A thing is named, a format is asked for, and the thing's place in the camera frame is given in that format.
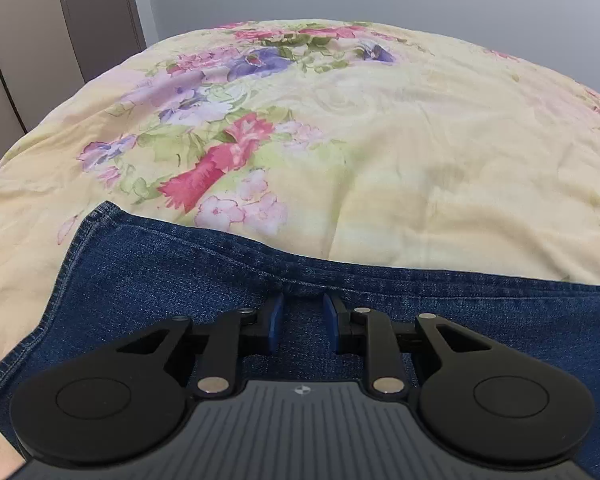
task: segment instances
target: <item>brown door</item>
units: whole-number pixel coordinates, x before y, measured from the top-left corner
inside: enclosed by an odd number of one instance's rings
[[[61,0],[85,82],[145,49],[135,0]]]

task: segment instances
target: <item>bedspread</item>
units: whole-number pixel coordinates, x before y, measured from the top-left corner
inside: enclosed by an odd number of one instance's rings
[[[600,285],[600,95],[363,22],[162,41],[0,162],[0,360],[40,320],[103,200],[317,258]],[[0,478],[19,461],[0,439]]]

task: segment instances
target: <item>blue flower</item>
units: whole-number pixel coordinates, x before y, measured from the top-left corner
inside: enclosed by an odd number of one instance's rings
[[[394,56],[389,54],[384,48],[380,45],[376,44],[373,47],[362,45],[364,50],[364,54],[362,55],[362,59],[371,60],[371,61],[382,61],[385,63],[392,63],[395,61]]]
[[[232,61],[229,66],[227,81],[233,81],[239,77],[251,74],[267,76],[276,72],[282,72],[293,61],[280,56],[278,49],[274,46],[253,50],[246,56]]]

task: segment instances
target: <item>yellow bedsheet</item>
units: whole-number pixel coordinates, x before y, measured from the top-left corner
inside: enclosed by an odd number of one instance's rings
[[[600,95],[385,25],[165,40],[0,162],[0,360],[103,200],[317,258],[600,284]],[[0,478],[19,461],[0,437]]]

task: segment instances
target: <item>blue denim fabric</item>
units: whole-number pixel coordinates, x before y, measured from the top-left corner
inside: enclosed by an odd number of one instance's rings
[[[358,357],[330,353],[320,310],[327,288],[396,320],[435,312],[580,378],[597,412],[578,462],[600,479],[600,286],[326,262],[108,202],[78,229],[40,325],[0,363],[0,431],[16,444],[9,401],[33,374],[162,318],[210,322],[274,291],[288,297],[280,350],[246,359],[247,377],[359,378]]]

